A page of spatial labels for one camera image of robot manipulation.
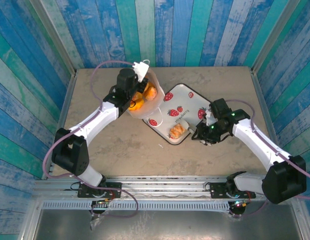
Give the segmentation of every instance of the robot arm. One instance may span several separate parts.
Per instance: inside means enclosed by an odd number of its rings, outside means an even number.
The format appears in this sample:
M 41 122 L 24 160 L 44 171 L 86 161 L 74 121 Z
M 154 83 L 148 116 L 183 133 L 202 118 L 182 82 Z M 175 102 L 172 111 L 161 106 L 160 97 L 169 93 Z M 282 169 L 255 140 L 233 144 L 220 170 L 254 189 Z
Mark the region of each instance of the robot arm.
M 215 144 L 221 142 L 223 134 L 228 133 L 242 140 L 259 158 L 267 171 L 266 176 L 247 172 L 230 175 L 227 178 L 227 191 L 230 194 L 235 195 L 238 191 L 256 192 L 264 194 L 272 203 L 278 204 L 306 190 L 306 176 L 290 166 L 278 153 L 305 170 L 305 161 L 302 157 L 292 157 L 274 144 L 255 125 L 253 130 L 250 116 L 241 109 L 232 111 L 224 99 L 212 102 L 210 109 L 217 121 L 211 125 L 207 124 L 209 121 L 201 122 L 192 139 L 200 140 L 206 145 Z
M 149 66 L 141 62 L 135 63 L 133 67 L 133 70 L 120 70 L 117 84 L 111 88 L 102 105 L 92 114 L 69 130 L 61 128 L 56 133 L 55 141 L 79 129 L 56 146 L 52 162 L 95 187 L 103 187 L 106 179 L 89 164 L 88 145 L 105 126 L 128 109 L 136 92 L 144 92 L 148 82 L 145 74 Z

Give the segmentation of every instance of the white cable connector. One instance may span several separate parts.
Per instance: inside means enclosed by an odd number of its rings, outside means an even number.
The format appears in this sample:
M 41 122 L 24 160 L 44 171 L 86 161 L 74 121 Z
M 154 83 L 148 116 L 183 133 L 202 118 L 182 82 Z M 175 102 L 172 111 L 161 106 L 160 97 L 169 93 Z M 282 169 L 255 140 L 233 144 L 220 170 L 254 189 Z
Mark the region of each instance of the white cable connector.
M 138 82 L 141 83 L 148 71 L 149 65 L 142 61 L 140 63 L 134 62 L 133 68 L 135 73 L 138 75 Z

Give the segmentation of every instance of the white tray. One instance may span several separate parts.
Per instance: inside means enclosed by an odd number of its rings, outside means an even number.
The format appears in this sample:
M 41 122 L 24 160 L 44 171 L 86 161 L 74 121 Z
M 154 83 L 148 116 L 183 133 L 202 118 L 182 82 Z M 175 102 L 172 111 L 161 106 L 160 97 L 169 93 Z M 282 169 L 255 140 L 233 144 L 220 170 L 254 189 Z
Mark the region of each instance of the white tray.
M 164 102 L 159 107 L 160 111 L 157 109 L 143 121 L 170 144 L 177 145 L 189 135 L 189 132 L 187 131 L 178 139 L 172 139 L 169 136 L 170 129 L 181 119 L 195 126 L 198 125 L 202 120 L 199 118 L 199 114 L 205 113 L 205 109 L 209 109 L 209 104 L 209 100 L 187 85 L 180 83 L 166 94 Z M 153 127 L 150 123 L 157 123 L 158 127 Z

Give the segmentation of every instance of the table surface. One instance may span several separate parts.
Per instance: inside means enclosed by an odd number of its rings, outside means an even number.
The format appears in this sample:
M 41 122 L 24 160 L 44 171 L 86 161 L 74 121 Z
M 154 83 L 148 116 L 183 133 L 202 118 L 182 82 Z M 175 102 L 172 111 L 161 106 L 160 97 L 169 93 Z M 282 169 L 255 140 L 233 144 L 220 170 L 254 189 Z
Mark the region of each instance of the table surface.
M 184 83 L 213 101 L 219 98 L 241 99 L 256 110 L 256 125 L 266 134 L 265 121 L 247 67 L 154 67 L 152 70 L 165 92 Z M 65 128 L 85 119 L 98 107 L 90 92 L 93 69 L 80 69 L 72 96 Z M 118 68 L 101 68 L 94 77 L 94 91 L 102 99 L 116 84 Z M 250 109 L 230 102 L 233 109 Z M 265 173 L 258 158 L 239 139 L 229 137 L 213 146 L 187 137 L 180 145 L 171 145 L 150 129 L 141 119 L 125 112 L 106 126 L 89 145 L 90 163 L 106 176 L 159 175 L 229 175 L 237 171 Z M 66 171 L 58 166 L 54 175 Z

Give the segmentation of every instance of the food item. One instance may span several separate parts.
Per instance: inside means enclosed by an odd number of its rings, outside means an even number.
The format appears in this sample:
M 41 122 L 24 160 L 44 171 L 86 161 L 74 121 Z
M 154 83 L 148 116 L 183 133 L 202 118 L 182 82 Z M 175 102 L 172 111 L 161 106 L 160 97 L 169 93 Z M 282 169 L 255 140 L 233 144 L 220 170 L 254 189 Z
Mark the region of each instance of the food item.
M 128 108 L 129 111 L 135 111 L 142 107 L 144 104 L 144 100 L 142 98 L 137 99 L 135 101 L 130 101 L 130 107 Z
M 206 108 L 201 107 L 201 108 L 198 110 L 198 118 L 199 118 L 199 119 L 203 119 L 203 118 L 204 118 L 204 114 L 206 114 Z
M 175 109 L 168 110 L 168 115 L 175 117 L 179 115 L 179 112 L 177 112 Z
M 149 87 L 155 87 L 150 81 L 148 81 L 147 82 L 147 85 L 146 85 L 146 87 L 145 87 L 145 89 L 144 89 L 144 93 L 147 91 L 147 89 L 149 88 Z
M 164 97 L 164 102 L 171 100 L 173 96 L 174 94 L 172 94 L 171 92 L 168 92 Z
M 187 129 L 185 129 L 180 123 L 175 125 L 173 128 L 170 129 L 169 131 L 169 136 L 173 139 L 178 139 L 180 138 Z
M 182 106 L 178 106 L 177 107 L 177 111 L 179 111 L 181 113 L 183 111 L 183 107 Z
M 157 122 L 153 119 L 149 119 L 148 122 L 151 126 L 157 126 Z
M 146 92 L 144 92 L 144 97 L 148 101 L 152 101 L 157 95 L 157 89 L 153 86 L 150 86 Z
M 143 98 L 143 95 L 140 92 L 136 92 L 131 100 L 135 101 L 137 99 L 142 99 L 142 98 Z

